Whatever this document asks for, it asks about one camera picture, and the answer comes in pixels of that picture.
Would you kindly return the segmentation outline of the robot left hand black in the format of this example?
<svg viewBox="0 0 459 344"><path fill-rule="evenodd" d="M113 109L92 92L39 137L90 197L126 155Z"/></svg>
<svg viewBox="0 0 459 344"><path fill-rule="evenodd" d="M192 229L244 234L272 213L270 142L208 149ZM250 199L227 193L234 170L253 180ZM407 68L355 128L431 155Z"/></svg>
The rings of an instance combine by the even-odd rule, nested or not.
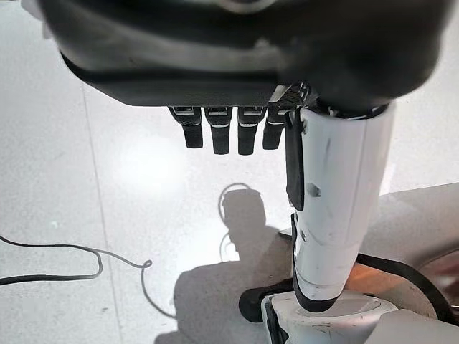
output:
<svg viewBox="0 0 459 344"><path fill-rule="evenodd" d="M300 95L285 119L293 288L311 312L341 294L387 160L393 102L423 85L454 1L40 1L65 64L127 105L236 107L248 120Z"/></svg>

